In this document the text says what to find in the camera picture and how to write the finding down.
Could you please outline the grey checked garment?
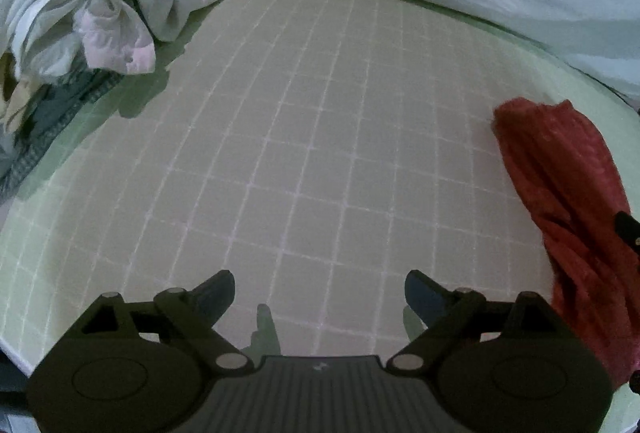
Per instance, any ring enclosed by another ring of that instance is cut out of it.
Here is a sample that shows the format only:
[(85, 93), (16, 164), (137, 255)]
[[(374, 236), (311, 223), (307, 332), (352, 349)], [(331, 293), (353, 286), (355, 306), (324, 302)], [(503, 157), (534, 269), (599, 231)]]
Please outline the grey checked garment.
[(45, 84), (27, 104), (26, 120), (16, 131), (1, 130), (1, 203), (15, 195), (55, 138), (89, 103), (95, 103), (124, 78), (115, 71), (89, 69), (77, 60), (65, 76)]

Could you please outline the red striped knit garment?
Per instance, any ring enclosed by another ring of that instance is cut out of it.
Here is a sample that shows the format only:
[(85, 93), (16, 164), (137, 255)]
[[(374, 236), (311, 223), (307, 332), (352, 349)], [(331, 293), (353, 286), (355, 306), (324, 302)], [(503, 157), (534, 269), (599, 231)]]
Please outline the red striped knit garment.
[(610, 149), (569, 101), (516, 97), (492, 126), (548, 253), (553, 309), (621, 387), (639, 368), (639, 258), (614, 228), (630, 205)]

